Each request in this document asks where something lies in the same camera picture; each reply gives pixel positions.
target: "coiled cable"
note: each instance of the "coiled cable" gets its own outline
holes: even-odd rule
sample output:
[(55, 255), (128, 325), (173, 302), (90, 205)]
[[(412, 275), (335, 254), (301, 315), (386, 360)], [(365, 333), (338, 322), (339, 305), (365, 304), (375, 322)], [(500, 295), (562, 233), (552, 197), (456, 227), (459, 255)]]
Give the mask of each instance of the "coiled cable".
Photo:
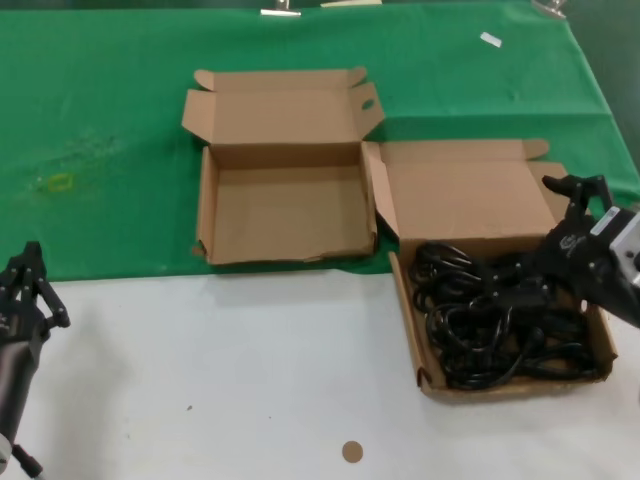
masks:
[(535, 274), (527, 254), (483, 261), (426, 242), (409, 277), (450, 388), (486, 389), (515, 376), (569, 381), (597, 375), (586, 318), (555, 304), (556, 286)]

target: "box flap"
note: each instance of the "box flap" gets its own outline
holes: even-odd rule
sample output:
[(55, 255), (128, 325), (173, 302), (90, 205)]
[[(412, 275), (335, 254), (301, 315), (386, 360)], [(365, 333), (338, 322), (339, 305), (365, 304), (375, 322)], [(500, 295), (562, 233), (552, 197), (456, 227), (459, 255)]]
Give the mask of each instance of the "box flap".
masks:
[[(390, 142), (367, 148), (378, 213), (401, 240), (525, 237), (555, 225), (525, 161), (548, 151), (543, 140)], [(376, 148), (379, 153), (372, 153)]]
[(184, 128), (217, 145), (348, 143), (384, 118), (366, 70), (214, 73), (189, 90)]
[(213, 252), (214, 222), (218, 188), (218, 167), (211, 157), (211, 150), (202, 151), (200, 171), (200, 197), (198, 199), (198, 219), (196, 239), (204, 249), (204, 256), (211, 261)]
[(416, 325), (415, 318), (413, 316), (409, 290), (404, 283), (405, 274), (400, 267), (398, 257), (395, 253), (389, 253), (389, 263), (391, 264), (391, 270), (393, 271), (393, 278), (396, 283), (396, 291), (398, 293), (398, 299), (400, 300), (400, 308), (402, 309), (402, 319), (404, 320), (405, 333), (407, 334), (407, 341), (409, 342), (409, 354), (411, 355), (411, 363), (413, 365), (414, 373), (416, 375), (416, 382), (421, 385), (423, 380), (428, 384), (430, 376), (427, 373), (427, 365), (435, 367), (435, 363), (427, 363), (427, 350), (420, 344), (420, 334), (417, 332), (419, 328)]

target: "empty cardboard box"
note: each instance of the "empty cardboard box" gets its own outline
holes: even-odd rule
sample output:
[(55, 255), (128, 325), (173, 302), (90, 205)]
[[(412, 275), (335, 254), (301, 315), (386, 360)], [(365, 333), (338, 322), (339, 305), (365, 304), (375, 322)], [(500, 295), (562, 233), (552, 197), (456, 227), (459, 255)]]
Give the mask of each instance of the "empty cardboard box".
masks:
[[(421, 390), (448, 398), (496, 398), (579, 384), (516, 377), (504, 386), (471, 394), (449, 389), (427, 339), (425, 319), (413, 307), (407, 275), (416, 247), (426, 240), (447, 242), (478, 257), (534, 249), (563, 218), (567, 206), (566, 198), (541, 183), (545, 174), (564, 176), (562, 166), (529, 161), (547, 153), (547, 143), (456, 140), (367, 143), (365, 149), (378, 212), (400, 241), (391, 263)], [(590, 307), (587, 317), (598, 380), (603, 380), (611, 372), (615, 348), (602, 312)]]
[(203, 151), (197, 240), (214, 265), (372, 254), (361, 140), (384, 117), (363, 68), (213, 73), (183, 126)]

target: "small paper scrap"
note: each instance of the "small paper scrap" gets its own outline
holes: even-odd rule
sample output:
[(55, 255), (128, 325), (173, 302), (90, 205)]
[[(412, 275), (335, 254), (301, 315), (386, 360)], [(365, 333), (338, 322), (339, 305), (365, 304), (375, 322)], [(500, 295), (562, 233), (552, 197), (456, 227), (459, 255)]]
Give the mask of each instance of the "small paper scrap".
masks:
[(260, 15), (271, 15), (274, 17), (299, 17), (302, 15), (301, 12), (294, 12), (292, 10), (260, 10)]
[(482, 35), (480, 35), (480, 38), (485, 42), (490, 43), (494, 47), (500, 48), (502, 46), (502, 40), (500, 40), (498, 37), (494, 37), (490, 33), (482, 32)]

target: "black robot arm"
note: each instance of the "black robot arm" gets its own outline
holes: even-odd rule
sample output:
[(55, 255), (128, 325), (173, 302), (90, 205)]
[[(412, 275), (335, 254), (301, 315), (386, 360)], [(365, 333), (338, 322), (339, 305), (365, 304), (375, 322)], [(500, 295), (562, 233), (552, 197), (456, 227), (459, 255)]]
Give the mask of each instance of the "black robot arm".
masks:
[[(38, 297), (51, 316), (38, 309)], [(0, 473), (14, 449), (42, 345), (52, 328), (69, 325), (67, 310), (47, 281), (40, 244), (28, 242), (0, 272)]]
[[(640, 216), (613, 205), (603, 176), (544, 177), (543, 183), (569, 197), (569, 205), (535, 252), (534, 268), (640, 328)], [(606, 212), (599, 221), (587, 210), (592, 199)]]

